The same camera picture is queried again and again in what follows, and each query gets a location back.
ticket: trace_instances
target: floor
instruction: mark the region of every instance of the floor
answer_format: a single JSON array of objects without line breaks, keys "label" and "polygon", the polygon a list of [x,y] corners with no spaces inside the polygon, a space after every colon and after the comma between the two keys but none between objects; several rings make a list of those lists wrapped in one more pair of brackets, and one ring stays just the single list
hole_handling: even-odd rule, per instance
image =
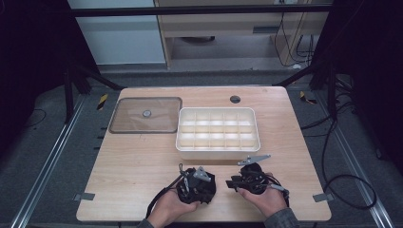
[{"label": "floor", "polygon": [[[306,42],[300,50],[306,50]],[[296,73],[309,63],[283,66],[273,43],[267,36],[177,39],[170,68],[138,69],[135,72],[104,72],[104,76],[124,86],[220,86],[271,85]],[[287,87],[301,126],[325,118],[326,88],[310,91],[306,76]],[[74,101],[77,115],[72,125],[64,125],[64,90],[56,87],[37,99],[27,128],[13,145],[9,162],[0,173],[0,227],[117,227],[118,223],[82,223],[75,218],[79,201],[75,194],[84,192],[119,91],[90,80],[89,95],[78,95]],[[302,101],[300,91],[317,104]],[[103,110],[96,110],[100,97],[107,93]],[[348,96],[338,98],[338,122],[324,145],[330,122],[303,130],[317,174],[322,184],[321,158],[328,177],[339,174],[359,176],[376,191],[378,202],[370,210],[359,210],[339,198],[330,201],[333,217],[317,227],[403,227],[403,179],[390,161],[380,161],[374,144],[355,114]],[[333,186],[348,202],[371,203],[371,188],[357,180],[338,180]],[[135,223],[123,223],[133,227]],[[302,227],[314,227],[309,221]],[[213,227],[212,224],[192,227]]]}]

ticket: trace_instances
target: transparent container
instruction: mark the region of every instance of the transparent container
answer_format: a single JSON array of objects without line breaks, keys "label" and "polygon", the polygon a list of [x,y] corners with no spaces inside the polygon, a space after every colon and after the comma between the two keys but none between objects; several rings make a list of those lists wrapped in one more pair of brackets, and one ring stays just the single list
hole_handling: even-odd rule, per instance
[{"label": "transparent container", "polygon": [[176,147],[184,160],[244,160],[260,149],[249,107],[184,107]]}]

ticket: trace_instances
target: human hand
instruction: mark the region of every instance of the human hand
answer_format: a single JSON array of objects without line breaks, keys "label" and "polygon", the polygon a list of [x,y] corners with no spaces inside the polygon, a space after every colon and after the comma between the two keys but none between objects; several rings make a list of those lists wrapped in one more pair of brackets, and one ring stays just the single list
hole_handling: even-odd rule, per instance
[{"label": "human hand", "polygon": [[175,221],[181,215],[196,211],[200,204],[199,201],[190,204],[181,202],[176,190],[171,189],[158,199],[147,220],[154,228],[162,228]]},{"label": "human hand", "polygon": [[258,207],[266,218],[269,218],[276,212],[287,208],[287,204],[282,193],[270,186],[268,186],[260,195],[255,195],[243,188],[237,188],[237,190],[241,196]]}]

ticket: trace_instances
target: wooden table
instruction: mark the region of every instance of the wooden table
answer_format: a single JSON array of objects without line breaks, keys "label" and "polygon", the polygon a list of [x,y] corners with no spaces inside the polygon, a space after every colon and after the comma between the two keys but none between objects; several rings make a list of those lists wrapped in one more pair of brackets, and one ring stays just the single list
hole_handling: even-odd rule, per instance
[{"label": "wooden table", "polygon": [[[233,104],[230,97],[240,96]],[[122,90],[119,99],[130,97],[181,97],[183,107],[251,107],[255,110],[261,148],[258,155],[272,157],[259,164],[272,172],[290,191],[290,206],[299,220],[328,220],[326,201],[315,202],[322,193],[317,172],[302,137],[287,91],[276,86],[143,87]],[[183,169],[198,168],[216,175],[217,193],[209,204],[179,221],[262,221],[263,216],[225,181],[238,175],[236,161],[185,161],[175,147],[176,134],[111,134],[106,132],[94,164],[77,219],[81,221],[136,221],[145,217],[157,193]]]}]

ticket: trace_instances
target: clear plastic lid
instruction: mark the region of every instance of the clear plastic lid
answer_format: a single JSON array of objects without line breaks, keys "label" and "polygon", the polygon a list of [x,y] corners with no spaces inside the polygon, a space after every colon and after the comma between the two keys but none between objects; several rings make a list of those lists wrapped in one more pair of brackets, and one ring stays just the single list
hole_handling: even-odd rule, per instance
[{"label": "clear plastic lid", "polygon": [[109,124],[111,133],[175,133],[178,129],[179,97],[123,98]]}]

